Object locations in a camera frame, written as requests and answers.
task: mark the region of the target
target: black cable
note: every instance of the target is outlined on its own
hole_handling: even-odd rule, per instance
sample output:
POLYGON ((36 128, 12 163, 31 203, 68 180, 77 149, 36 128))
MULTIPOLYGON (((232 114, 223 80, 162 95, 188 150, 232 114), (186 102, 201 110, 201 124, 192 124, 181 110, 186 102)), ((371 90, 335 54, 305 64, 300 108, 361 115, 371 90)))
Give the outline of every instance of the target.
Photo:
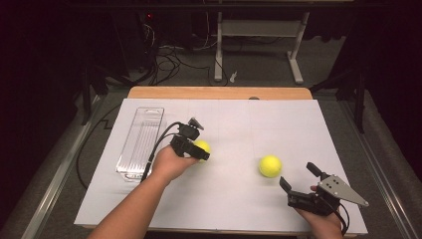
POLYGON ((203 69, 206 69, 207 70, 207 79, 209 80, 209 78, 210 78, 210 67, 194 67, 194 66, 191 66, 191 65, 189 65, 189 64, 186 64, 186 63, 184 63, 184 62, 182 62, 182 60, 180 60, 178 57, 177 57, 177 54, 176 54, 176 52, 174 52, 174 58, 176 58, 177 59, 177 61, 179 61, 179 63, 181 64, 181 65, 183 65, 183 66, 186 66, 186 67, 189 67, 189 68, 192 68, 192 69, 198 69, 198 70, 203 70, 203 69))
POLYGON ((174 76, 176 76, 179 73, 180 68, 178 67, 178 65, 176 65, 176 63, 174 63, 173 61, 170 61, 170 62, 172 62, 174 64, 174 68, 172 70, 169 70, 169 73, 167 74, 166 77, 164 77, 161 80, 156 80, 156 82, 154 84, 155 86, 158 86, 158 84, 165 82, 167 80, 170 80, 171 78, 173 78, 174 76))
MULTIPOLYGON (((342 226, 342 229, 341 229, 341 235, 343 235, 344 236, 344 234, 347 232, 347 230, 348 230, 348 223, 349 223, 349 221, 347 221, 347 224, 345 223, 345 221, 344 221, 344 219, 342 218, 342 216, 340 215, 340 213, 335 209, 335 208, 333 208, 325 199, 323 199, 322 197, 320 197, 319 198, 323 203, 325 203, 331 210, 332 210, 332 212, 335 214, 335 216, 337 216, 338 217, 338 219, 340 220, 340 222, 341 222, 341 224, 343 225, 342 226)), ((348 212, 347 212, 347 210, 345 210, 345 207, 344 206, 342 206, 343 207, 343 209, 344 209, 344 211, 346 212, 346 215, 347 215, 347 220, 349 220, 349 217, 348 217, 348 212)))
POLYGON ((143 75, 142 77, 138 78, 134 82, 138 85, 139 83, 146 81, 148 78, 150 78, 155 73, 155 71, 156 71, 155 65, 153 64, 153 65, 151 65, 150 68, 148 68, 148 71, 146 72, 145 75, 143 75))
POLYGON ((82 151, 85 147, 85 145, 87 144, 88 139, 91 137, 91 135, 93 134, 94 130, 96 129, 96 127, 101 123, 101 122, 105 122, 105 127, 104 129, 112 129, 112 126, 108 126, 108 119, 105 119, 112 111, 114 111, 115 109, 117 109, 119 106, 121 106, 121 104, 118 104, 117 106, 113 107, 111 110, 109 110, 97 123, 96 125, 94 125, 93 129, 90 131, 90 133, 85 137, 84 142, 81 145, 81 148, 79 149, 78 152, 78 156, 77 156, 77 161, 76 161, 76 170, 77 170, 77 175, 78 175, 78 180, 81 183, 82 187, 84 189, 88 189, 87 185, 84 183, 84 181, 82 180, 81 177, 81 172, 80 172, 80 158, 81 158, 81 154, 82 151))
POLYGON ((168 126, 168 128, 166 128, 166 129, 165 129, 165 131, 161 134, 161 137, 158 139, 158 141, 155 143, 155 146, 154 146, 154 148, 152 149, 151 154, 149 155, 148 163, 146 164, 145 170, 143 171, 143 175, 142 175, 142 178, 140 179, 140 182, 142 182, 143 180, 145 180, 146 176, 148 175, 148 173, 149 173, 149 169, 151 168, 151 166, 152 166, 152 162, 153 162, 154 157, 155 157, 155 152, 157 151, 157 148, 158 148, 159 144, 162 142, 162 140, 163 140, 165 137, 167 137, 167 136, 169 136, 169 135, 170 135, 170 134, 167 134, 167 132, 168 132, 168 131, 172 128, 172 127, 174 127, 175 125, 182 125, 182 123, 181 123, 181 122, 179 122, 179 121, 177 121, 177 122, 174 122, 174 123, 172 123, 171 125, 169 125, 169 126, 168 126))
POLYGON ((162 58, 165 58, 165 59, 167 59, 167 61, 162 61, 162 62, 160 62, 159 64, 158 64, 158 69, 159 70, 161 70, 161 71, 163 71, 163 72, 169 72, 169 71, 174 71, 174 69, 176 69, 176 68, 178 68, 178 67, 180 67, 180 63, 177 63, 176 61, 173 61, 170 57, 168 57, 168 56, 162 56, 162 55, 157 55, 158 57, 162 57, 162 58), (163 68, 161 68, 161 64, 164 64, 164 63, 171 63, 172 65, 173 65, 173 68, 171 68, 171 69, 163 69, 163 68))
POLYGON ((198 40, 192 44, 194 45, 193 51, 203 51, 213 48, 216 45, 217 37, 208 36, 208 41, 198 37, 198 40))
POLYGON ((340 203, 340 206, 342 207, 342 209, 345 212, 345 215, 347 216, 347 230, 348 230, 348 226, 350 225, 350 216, 348 215, 347 210, 345 209, 344 205, 340 203))
POLYGON ((176 51, 176 46, 172 45, 172 48, 170 48, 171 45, 168 45, 165 48, 160 48, 160 49, 170 49, 170 52, 165 54, 164 56, 171 56, 175 51, 176 51))

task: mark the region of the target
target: white board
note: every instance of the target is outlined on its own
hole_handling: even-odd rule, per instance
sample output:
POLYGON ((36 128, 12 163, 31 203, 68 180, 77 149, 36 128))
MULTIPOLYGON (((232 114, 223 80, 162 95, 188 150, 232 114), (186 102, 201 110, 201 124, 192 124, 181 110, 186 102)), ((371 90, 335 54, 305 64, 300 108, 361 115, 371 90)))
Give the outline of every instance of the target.
MULTIPOLYGON (((310 192, 318 182, 306 169, 309 161, 348 183, 317 101, 126 99, 75 224, 98 225, 136 186, 125 182, 115 166, 139 107, 164 108, 167 125, 195 117, 205 127, 198 138, 211 145, 208 161, 167 186, 151 228, 309 232, 308 223, 288 206, 280 177, 260 174, 258 162, 267 154, 281 159, 281 175, 295 191, 310 192)), ((367 233, 358 207, 342 202, 350 215, 348 233, 367 233)))

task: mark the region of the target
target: wrist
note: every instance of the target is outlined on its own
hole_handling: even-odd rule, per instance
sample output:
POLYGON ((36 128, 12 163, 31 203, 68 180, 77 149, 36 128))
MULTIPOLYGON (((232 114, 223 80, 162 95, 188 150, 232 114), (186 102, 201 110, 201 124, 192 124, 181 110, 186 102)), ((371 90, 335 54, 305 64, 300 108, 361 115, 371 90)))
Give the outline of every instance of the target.
POLYGON ((154 181, 157 185, 160 185, 162 187, 166 187, 168 184, 170 184, 171 180, 163 177, 159 174, 151 173, 147 178, 154 181))
POLYGON ((342 239, 341 230, 324 227, 319 229, 313 228, 313 234, 316 239, 342 239))

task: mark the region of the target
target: forearm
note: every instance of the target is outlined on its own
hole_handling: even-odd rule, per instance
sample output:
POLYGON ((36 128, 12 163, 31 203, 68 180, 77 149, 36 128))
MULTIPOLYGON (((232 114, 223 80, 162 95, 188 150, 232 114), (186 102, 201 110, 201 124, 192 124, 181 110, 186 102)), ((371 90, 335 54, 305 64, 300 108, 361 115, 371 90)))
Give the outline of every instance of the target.
POLYGON ((312 226, 316 239, 342 239, 341 231, 329 226, 312 226))
POLYGON ((168 181, 152 174, 122 201, 89 238, 142 238, 168 181))

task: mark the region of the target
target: metal leg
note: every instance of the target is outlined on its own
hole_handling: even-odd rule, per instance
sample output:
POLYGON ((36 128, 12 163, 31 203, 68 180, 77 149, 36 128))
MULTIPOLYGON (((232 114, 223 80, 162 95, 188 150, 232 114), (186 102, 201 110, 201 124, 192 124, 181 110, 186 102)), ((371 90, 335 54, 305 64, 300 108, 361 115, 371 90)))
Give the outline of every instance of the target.
POLYGON ((221 31, 221 21, 223 14, 218 13, 218 22, 217 22, 217 53, 215 56, 215 67, 214 67, 214 80, 216 82, 221 82, 223 80, 223 52, 221 51, 221 43, 223 39, 223 33, 221 31))
POLYGON ((287 52, 292 73, 295 78, 295 82, 298 85, 303 84, 304 79, 302 78, 301 71, 299 70, 299 65, 298 65, 298 62, 296 61, 296 56, 298 54, 299 46, 301 45, 301 42, 302 42, 302 37, 304 36, 305 28, 307 27, 309 16, 310 16, 309 12, 304 13, 304 17, 302 19, 301 25, 298 29, 298 34, 296 36, 295 47, 291 52, 290 51, 287 52))

